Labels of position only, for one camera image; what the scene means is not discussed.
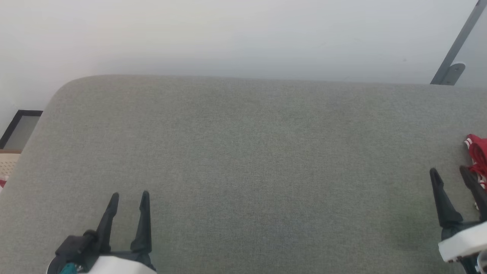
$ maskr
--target teal component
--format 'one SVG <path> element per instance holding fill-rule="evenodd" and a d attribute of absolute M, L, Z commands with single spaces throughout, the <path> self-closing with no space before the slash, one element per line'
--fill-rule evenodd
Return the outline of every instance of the teal component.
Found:
<path fill-rule="evenodd" d="M 76 265 L 74 263 L 69 263 L 64 266 L 59 274 L 77 274 Z"/>

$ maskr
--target gray table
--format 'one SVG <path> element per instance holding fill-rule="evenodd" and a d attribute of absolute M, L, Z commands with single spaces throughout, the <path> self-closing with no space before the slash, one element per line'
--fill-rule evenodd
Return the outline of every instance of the gray table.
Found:
<path fill-rule="evenodd" d="M 451 86 L 98 76 L 53 97 L 0 196 L 0 273 L 43 273 L 67 235 L 112 248 L 151 194 L 159 273 L 461 273 L 437 250 L 428 170 L 475 219 L 458 166 L 487 91 Z"/>

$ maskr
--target black frame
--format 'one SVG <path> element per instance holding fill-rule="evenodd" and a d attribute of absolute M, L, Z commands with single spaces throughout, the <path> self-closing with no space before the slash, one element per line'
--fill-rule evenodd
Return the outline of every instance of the black frame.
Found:
<path fill-rule="evenodd" d="M 42 115 L 42 110 L 18 110 L 17 113 L 15 114 L 14 118 L 10 122 L 10 124 L 7 127 L 7 130 L 5 130 L 5 133 L 3 136 L 0 138 L 0 149 L 3 149 L 5 145 L 8 142 L 8 139 L 14 132 L 15 128 L 20 122 L 20 119 L 22 116 L 35 116 L 39 117 Z"/>

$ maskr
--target folded red garment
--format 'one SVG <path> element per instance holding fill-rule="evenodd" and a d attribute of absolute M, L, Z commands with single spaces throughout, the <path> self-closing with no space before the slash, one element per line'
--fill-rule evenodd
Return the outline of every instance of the folded red garment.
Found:
<path fill-rule="evenodd" d="M 471 140 L 468 153 L 474 164 L 469 167 L 470 172 L 476 172 L 487 177 L 487 138 L 482 139 L 473 134 L 469 134 L 467 138 Z"/>

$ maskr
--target gray metal bar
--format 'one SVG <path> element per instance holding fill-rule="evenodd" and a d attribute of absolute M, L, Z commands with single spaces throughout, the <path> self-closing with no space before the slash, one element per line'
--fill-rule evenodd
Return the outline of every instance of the gray metal bar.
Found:
<path fill-rule="evenodd" d="M 475 23 L 477 22 L 480 15 L 484 11 L 486 5 L 487 5 L 487 0 L 478 0 L 477 4 L 475 5 L 472 12 L 470 13 L 470 16 L 468 17 L 467 22 L 465 22 L 465 24 L 463 25 L 462 30 L 460 31 L 457 38 L 455 39 L 455 42 L 453 42 L 453 45 L 451 46 L 450 50 L 445 56 L 443 63 L 441 63 L 440 68 L 434 75 L 433 80 L 431 80 L 430 84 L 432 85 L 441 84 L 441 82 L 445 78 L 445 75 L 448 72 L 448 69 L 450 68 L 451 63 L 453 63 L 453 60 L 455 60 L 455 57 L 457 56 L 458 52 L 462 48 L 465 40 L 467 40 L 468 35 L 472 31 L 473 27 L 475 26 Z"/>

